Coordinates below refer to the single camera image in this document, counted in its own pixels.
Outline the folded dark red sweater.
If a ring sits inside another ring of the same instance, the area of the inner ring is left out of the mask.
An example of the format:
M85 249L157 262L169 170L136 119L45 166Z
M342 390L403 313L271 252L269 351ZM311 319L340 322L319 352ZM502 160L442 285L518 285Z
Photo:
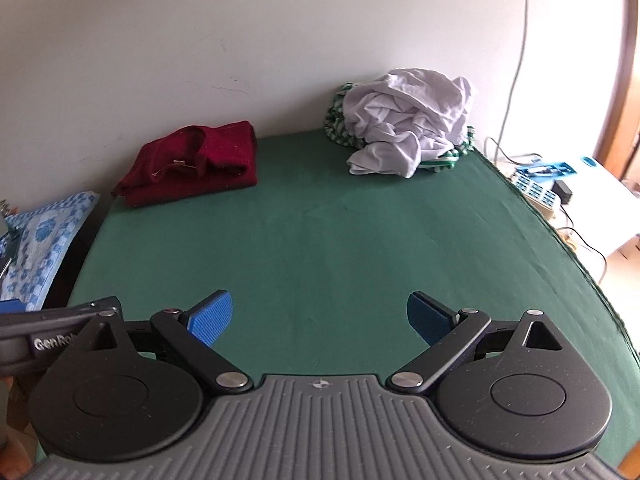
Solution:
M129 207L145 207L257 184L257 141L243 120L186 126L144 144L112 189Z

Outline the white power strip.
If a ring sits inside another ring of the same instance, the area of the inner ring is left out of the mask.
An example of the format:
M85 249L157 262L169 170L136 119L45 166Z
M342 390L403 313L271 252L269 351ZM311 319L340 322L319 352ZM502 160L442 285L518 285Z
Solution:
M533 164L516 167L510 181L536 211L550 220L564 207L559 197L551 192L553 181L560 179L567 184L567 179L576 174L576 169L567 162Z

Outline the blue white patterned cloth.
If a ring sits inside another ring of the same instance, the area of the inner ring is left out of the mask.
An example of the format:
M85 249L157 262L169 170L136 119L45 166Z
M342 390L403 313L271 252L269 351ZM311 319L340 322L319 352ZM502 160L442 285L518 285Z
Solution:
M1 300L18 300L39 311L66 252L99 201L80 192L37 209L4 218L9 233L1 240Z

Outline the black power adapter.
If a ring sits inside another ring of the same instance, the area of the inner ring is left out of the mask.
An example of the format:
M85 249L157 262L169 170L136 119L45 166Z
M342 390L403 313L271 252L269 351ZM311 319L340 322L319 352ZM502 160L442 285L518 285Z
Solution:
M562 206L568 205L573 198L573 191L563 180L554 180L551 192L559 197Z

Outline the green table cloth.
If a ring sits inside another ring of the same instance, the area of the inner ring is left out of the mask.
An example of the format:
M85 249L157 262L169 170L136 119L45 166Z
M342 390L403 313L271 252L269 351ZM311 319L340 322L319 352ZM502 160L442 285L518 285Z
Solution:
M639 360L555 230L477 153L410 180L353 177L321 133L258 144L254 188L134 209L114 203L73 291L127 318L233 298L216 351L258 382L175 448L126 465L50 456L35 479L607 479L639 437ZM409 295L541 322L608 389L600 448L526 464L460 439L434 396L382 389L423 353Z

